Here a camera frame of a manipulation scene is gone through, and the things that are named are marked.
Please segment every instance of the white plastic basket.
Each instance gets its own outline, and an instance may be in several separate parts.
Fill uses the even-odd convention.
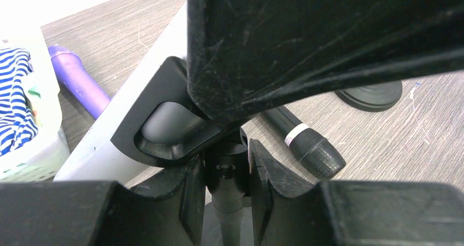
[[[38,134],[31,141],[0,156],[0,181],[43,181],[53,177],[69,157],[61,129],[60,88],[40,27],[19,23],[0,25],[0,48],[12,46],[21,46],[30,52],[33,72],[22,83],[40,124]],[[38,88],[40,97],[27,93],[33,87]]]

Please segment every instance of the clothing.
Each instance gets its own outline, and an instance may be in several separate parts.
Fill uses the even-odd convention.
[[[21,85],[32,72],[29,60],[24,48],[0,49],[0,155],[22,147],[38,133]]]

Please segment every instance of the white stripe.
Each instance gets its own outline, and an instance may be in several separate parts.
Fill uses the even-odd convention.
[[[285,144],[290,147],[290,143],[296,138],[300,133],[302,133],[305,129],[309,128],[306,124],[301,123],[300,125],[294,127],[288,135],[285,137]]]

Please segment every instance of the purple pipe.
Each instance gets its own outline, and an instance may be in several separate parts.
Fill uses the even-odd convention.
[[[62,83],[82,106],[97,119],[111,99],[85,71],[80,58],[61,46],[50,46],[48,53],[58,82]]]

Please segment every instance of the gray wood floor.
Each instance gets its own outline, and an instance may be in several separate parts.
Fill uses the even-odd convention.
[[[147,52],[145,45],[154,43],[184,2],[113,0],[42,30],[48,45],[76,52],[88,73],[114,96]],[[337,179],[439,181],[464,190],[463,86],[462,72],[404,81],[403,99],[383,113],[356,110],[333,93],[288,108],[344,156],[347,166]],[[66,89],[60,102],[63,128],[73,149],[93,119]],[[289,168],[314,180],[260,119],[249,122],[245,130]],[[156,171],[145,172],[133,183]]]

